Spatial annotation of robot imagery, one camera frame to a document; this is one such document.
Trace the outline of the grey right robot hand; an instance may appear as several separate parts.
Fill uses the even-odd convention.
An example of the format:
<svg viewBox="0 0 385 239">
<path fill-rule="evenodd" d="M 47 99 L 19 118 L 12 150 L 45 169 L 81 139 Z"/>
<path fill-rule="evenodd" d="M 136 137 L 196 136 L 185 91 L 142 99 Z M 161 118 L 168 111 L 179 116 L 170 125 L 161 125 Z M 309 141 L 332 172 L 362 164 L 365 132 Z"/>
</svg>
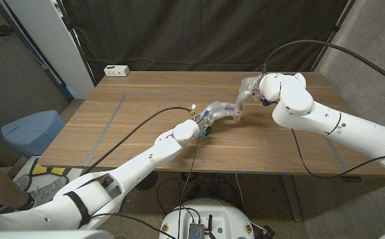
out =
<svg viewBox="0 0 385 239">
<path fill-rule="evenodd" d="M 264 99 L 263 94 L 260 92 L 260 81 L 262 80 L 263 75 L 252 76 L 244 78 L 241 81 L 239 88 L 239 94 L 236 99 L 236 107 L 239 108 L 242 103 L 247 100 L 250 96 L 255 98 Z"/>
</svg>

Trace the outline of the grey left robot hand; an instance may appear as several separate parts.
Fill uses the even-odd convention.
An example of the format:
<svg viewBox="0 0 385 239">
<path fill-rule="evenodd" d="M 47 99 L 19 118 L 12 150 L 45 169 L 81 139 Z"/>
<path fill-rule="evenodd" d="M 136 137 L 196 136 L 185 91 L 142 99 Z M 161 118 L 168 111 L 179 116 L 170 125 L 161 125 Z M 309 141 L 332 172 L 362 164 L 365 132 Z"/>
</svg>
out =
<svg viewBox="0 0 385 239">
<path fill-rule="evenodd" d="M 213 102 L 209 104 L 199 115 L 196 117 L 200 130 L 204 130 L 211 126 L 216 120 L 225 117 L 238 117 L 240 112 L 236 111 L 236 105 L 229 102 Z"/>
</svg>

